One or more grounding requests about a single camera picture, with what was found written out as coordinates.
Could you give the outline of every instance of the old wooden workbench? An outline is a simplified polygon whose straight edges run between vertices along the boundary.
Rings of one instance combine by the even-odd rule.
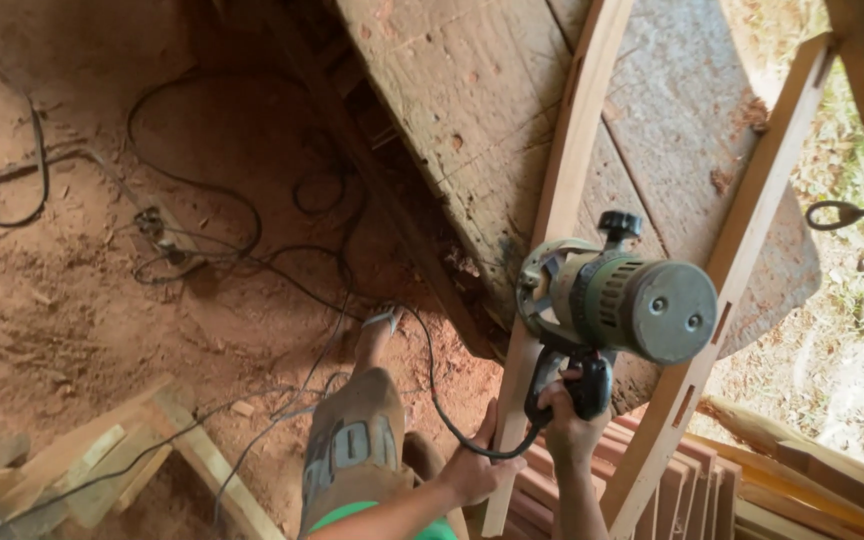
[[[338,0],[369,81],[478,266],[498,317],[528,251],[558,104],[589,0]],[[754,96],[717,0],[636,0],[611,77],[576,236],[598,215],[643,216],[644,257],[706,263],[757,141]],[[789,188],[723,353],[818,289]],[[613,404],[651,396],[658,368],[620,358]]]

